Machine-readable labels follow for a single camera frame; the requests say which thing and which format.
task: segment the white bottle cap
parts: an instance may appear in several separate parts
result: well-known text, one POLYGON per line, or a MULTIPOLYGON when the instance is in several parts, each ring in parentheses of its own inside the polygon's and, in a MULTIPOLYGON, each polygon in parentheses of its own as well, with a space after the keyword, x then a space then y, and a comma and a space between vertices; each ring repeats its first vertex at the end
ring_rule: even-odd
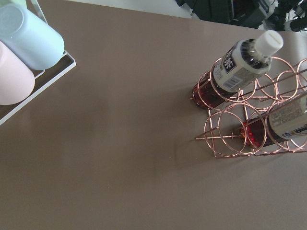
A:
POLYGON ((283 38, 274 30, 264 32, 255 42, 255 49, 264 56, 272 56, 282 47, 283 38))

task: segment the dark red liquid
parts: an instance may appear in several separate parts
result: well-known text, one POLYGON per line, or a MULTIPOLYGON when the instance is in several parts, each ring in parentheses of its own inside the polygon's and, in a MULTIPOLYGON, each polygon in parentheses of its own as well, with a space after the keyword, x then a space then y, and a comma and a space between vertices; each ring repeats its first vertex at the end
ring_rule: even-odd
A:
MULTIPOLYGON (((204 85, 200 89, 199 92, 200 92, 201 98, 206 102, 206 104, 215 108, 218 105, 222 104, 225 100, 222 97, 220 97, 216 93, 216 91, 213 89, 211 82, 208 81, 209 78, 210 78, 209 74, 207 74, 206 76, 202 78, 202 80, 200 81, 200 87, 206 82, 207 84, 204 85)), ((231 96, 236 94, 236 92, 227 92, 223 90, 222 88, 220 88, 215 82, 214 78, 212 78, 212 81, 217 91, 225 98, 230 98, 231 96)), ((196 90, 197 90, 197 84, 193 87, 193 92, 192 92, 193 102, 195 102, 195 104, 198 105, 200 108, 207 109, 208 107, 201 101, 198 92, 195 92, 196 90)))
MULTIPOLYGON (((255 119, 257 119, 257 118, 251 119, 249 121, 249 123, 254 121, 255 119)), ((252 148, 254 148, 254 146, 257 147, 257 148, 260 147, 260 145, 262 144, 263 139, 264 139, 264 128, 263 128, 262 121, 261 120, 255 121, 254 123, 248 125, 246 128, 247 128, 246 129, 247 130, 247 135, 248 135, 248 137, 250 139, 250 141, 249 141, 249 139, 247 138, 247 144, 249 146, 251 146, 252 148)), ((269 121, 268 121, 267 129, 269 130, 269 132, 272 135, 272 137, 274 138, 274 140, 276 140, 278 143, 279 142, 287 141, 286 139, 283 139, 280 136, 278 136, 273 131, 273 129, 270 126, 269 121)), ((243 128, 241 129, 241 136, 242 136, 242 138, 245 138, 245 133, 244 133, 243 128)), ((273 145, 274 142, 269 137, 269 135, 267 134, 266 136, 267 136, 267 139, 266 139, 266 141, 264 143, 264 147, 265 146, 269 146, 269 145, 273 145)))

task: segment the table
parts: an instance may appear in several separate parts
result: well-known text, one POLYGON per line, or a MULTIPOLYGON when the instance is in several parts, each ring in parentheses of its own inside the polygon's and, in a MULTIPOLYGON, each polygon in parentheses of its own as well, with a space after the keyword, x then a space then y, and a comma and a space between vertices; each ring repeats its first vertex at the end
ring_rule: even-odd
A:
MULTIPOLYGON (((305 229, 307 154, 217 160, 192 86, 261 31, 41 0, 77 67, 0 126, 2 230, 305 229)), ((284 32, 278 56, 307 57, 284 32)))

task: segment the bottle label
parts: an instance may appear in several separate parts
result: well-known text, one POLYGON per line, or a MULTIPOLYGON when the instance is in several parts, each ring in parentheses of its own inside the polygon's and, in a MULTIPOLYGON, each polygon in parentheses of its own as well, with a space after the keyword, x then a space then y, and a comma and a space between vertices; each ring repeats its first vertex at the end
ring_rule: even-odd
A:
POLYGON ((273 111, 269 123, 273 131, 284 139, 307 135, 307 96, 273 111))
POLYGON ((241 56, 243 41, 236 43, 216 64, 213 76, 216 83, 225 91, 237 92, 253 80, 263 75, 263 70, 253 69, 241 56))

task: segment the snowflake logo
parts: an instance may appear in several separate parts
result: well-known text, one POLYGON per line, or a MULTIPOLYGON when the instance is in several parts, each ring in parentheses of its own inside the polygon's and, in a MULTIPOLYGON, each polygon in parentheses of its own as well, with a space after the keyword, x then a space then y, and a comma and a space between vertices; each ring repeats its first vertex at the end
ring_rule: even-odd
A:
POLYGON ((231 60, 230 57, 224 61, 224 66, 226 67, 226 69, 231 68, 233 65, 234 65, 234 62, 231 60))

